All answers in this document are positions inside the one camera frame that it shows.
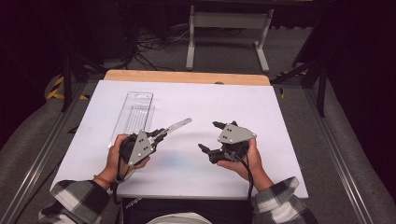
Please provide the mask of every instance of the clear plastic container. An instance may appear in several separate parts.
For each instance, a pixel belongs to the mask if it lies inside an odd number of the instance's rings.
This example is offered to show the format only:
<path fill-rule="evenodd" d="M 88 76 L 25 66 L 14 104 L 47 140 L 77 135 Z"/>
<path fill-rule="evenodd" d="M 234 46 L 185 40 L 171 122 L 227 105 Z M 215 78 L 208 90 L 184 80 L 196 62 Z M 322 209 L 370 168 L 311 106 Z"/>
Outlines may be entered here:
<path fill-rule="evenodd" d="M 152 98 L 153 93 L 150 92 L 128 92 L 108 144 L 109 147 L 113 146 L 120 133 L 138 134 L 140 130 L 149 132 L 155 108 Z"/>

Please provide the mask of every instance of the gray carpet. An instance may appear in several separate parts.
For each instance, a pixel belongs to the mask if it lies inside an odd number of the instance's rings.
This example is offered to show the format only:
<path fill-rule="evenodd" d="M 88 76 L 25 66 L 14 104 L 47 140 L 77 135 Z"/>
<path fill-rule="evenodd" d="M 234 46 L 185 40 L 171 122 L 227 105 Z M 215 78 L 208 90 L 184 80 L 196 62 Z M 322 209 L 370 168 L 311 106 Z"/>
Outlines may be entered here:
<path fill-rule="evenodd" d="M 271 71 L 265 75 L 274 78 L 279 72 L 291 70 L 290 65 L 309 32 L 309 29 L 271 29 L 264 45 L 264 53 Z M 252 47 L 253 36 L 255 33 L 250 31 L 244 31 L 236 36 L 229 36 L 218 31 L 199 33 L 193 71 L 262 74 Z M 188 41 L 182 38 L 165 49 L 151 50 L 144 55 L 154 65 L 185 71 L 187 46 Z M 106 65 L 110 66 L 115 63 L 118 63 L 117 60 L 108 61 Z M 135 60 L 129 64 L 129 68 L 145 69 Z M 57 74 L 54 74 L 49 88 L 53 85 L 56 76 Z M 96 82 L 97 80 L 90 80 L 85 87 L 84 94 L 92 94 Z M 312 209 L 319 223 L 360 223 L 334 166 L 326 139 L 315 119 L 315 112 L 306 99 L 305 90 L 295 85 L 283 85 L 285 97 L 282 98 L 278 88 L 279 86 L 275 87 L 276 96 L 298 161 L 302 165 L 304 181 L 310 196 L 304 201 Z M 66 152 L 73 138 L 73 134 L 67 132 L 78 126 L 88 103 L 89 100 L 78 100 L 71 117 L 66 121 L 54 144 L 52 154 L 37 180 L 35 189 L 43 182 L 45 176 L 50 175 L 50 171 Z M 24 179 L 25 172 L 29 170 L 35 156 L 44 145 L 56 119 L 60 116 L 62 105 L 62 100 L 49 99 L 20 126 L 0 151 L 2 170 L 0 214 L 5 213 Z M 325 114 L 337 146 L 356 180 L 373 223 L 396 223 L 394 201 L 365 158 L 330 84 L 326 92 Z M 54 174 L 37 193 L 18 223 L 35 223 L 38 211 L 52 201 L 49 188 L 53 177 Z M 105 211 L 103 223 L 114 223 L 117 211 L 118 207 L 110 203 Z"/>

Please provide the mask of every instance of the metal stand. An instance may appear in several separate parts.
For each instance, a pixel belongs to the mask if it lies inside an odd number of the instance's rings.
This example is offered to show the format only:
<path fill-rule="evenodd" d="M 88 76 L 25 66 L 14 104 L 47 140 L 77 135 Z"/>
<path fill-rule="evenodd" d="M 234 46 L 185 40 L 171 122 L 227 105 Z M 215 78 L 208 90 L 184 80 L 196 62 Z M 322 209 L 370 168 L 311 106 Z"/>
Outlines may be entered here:
<path fill-rule="evenodd" d="M 241 13 L 212 13 L 195 12 L 195 7 L 190 10 L 190 43 L 187 52 L 186 69 L 192 70 L 195 52 L 195 27 L 225 27 L 262 30 L 260 40 L 255 41 L 254 46 L 263 72 L 269 72 L 269 66 L 265 59 L 262 47 L 267 37 L 274 11 L 270 9 L 267 14 L 241 14 Z"/>
<path fill-rule="evenodd" d="M 103 75 L 108 71 L 108 69 L 104 68 L 102 65 L 86 59 L 76 53 L 68 52 L 65 54 L 63 63 L 64 107 L 62 108 L 62 112 L 64 112 L 72 102 L 72 73 L 79 83 L 87 82 L 89 79 L 88 72 L 84 68 L 85 64 Z"/>
<path fill-rule="evenodd" d="M 277 77 L 276 79 L 270 80 L 270 83 L 281 84 L 283 81 L 294 77 L 307 69 L 308 72 L 306 73 L 304 79 L 301 81 L 301 85 L 303 89 L 312 88 L 312 86 L 319 78 L 317 109 L 319 114 L 324 118 L 324 93 L 326 91 L 326 80 L 328 71 L 327 63 L 325 63 L 324 61 L 313 61 L 310 63 L 305 63 L 289 71 L 288 73 L 280 73 L 281 76 Z"/>

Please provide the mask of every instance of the finger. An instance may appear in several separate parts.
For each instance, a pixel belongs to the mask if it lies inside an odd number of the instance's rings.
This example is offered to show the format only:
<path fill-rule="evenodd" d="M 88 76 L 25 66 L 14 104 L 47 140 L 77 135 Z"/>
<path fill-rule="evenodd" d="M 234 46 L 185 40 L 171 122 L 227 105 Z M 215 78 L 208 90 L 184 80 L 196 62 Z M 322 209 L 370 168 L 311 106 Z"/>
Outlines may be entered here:
<path fill-rule="evenodd" d="M 136 165 L 134 168 L 140 169 L 146 166 L 146 164 L 149 162 L 150 157 L 146 157 L 144 160 L 142 160 L 138 165 Z"/>
<path fill-rule="evenodd" d="M 257 148 L 257 141 L 256 141 L 256 138 L 250 138 L 250 139 L 248 140 L 248 146 L 249 146 L 250 148 L 253 148 L 253 147 Z"/>
<path fill-rule="evenodd" d="M 108 150 L 108 156 L 110 156 L 110 155 L 118 155 L 119 154 L 119 150 L 118 150 L 118 147 L 114 147 L 114 146 L 112 146 L 112 147 L 110 147 L 110 149 Z"/>
<path fill-rule="evenodd" d="M 121 142 L 123 140 L 125 140 L 127 137 L 128 137 L 128 134 L 125 134 L 125 133 L 117 135 L 116 141 L 114 142 L 114 147 L 116 147 L 118 150 L 120 150 Z"/>
<path fill-rule="evenodd" d="M 238 170 L 238 164 L 233 161 L 218 161 L 217 166 L 221 166 L 232 171 Z"/>

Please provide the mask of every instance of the plaid sleeve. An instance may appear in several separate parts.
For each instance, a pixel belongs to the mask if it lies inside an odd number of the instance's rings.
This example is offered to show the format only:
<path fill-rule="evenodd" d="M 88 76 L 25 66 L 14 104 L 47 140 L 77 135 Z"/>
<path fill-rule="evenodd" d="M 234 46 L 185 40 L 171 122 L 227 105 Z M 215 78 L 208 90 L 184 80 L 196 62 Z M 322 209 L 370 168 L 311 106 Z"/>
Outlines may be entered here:
<path fill-rule="evenodd" d="M 318 223 L 306 205 L 294 195 L 296 177 L 283 180 L 256 194 L 253 223 Z"/>
<path fill-rule="evenodd" d="M 91 180 L 58 182 L 50 191 L 56 202 L 41 210 L 38 223 L 100 223 L 109 196 Z"/>

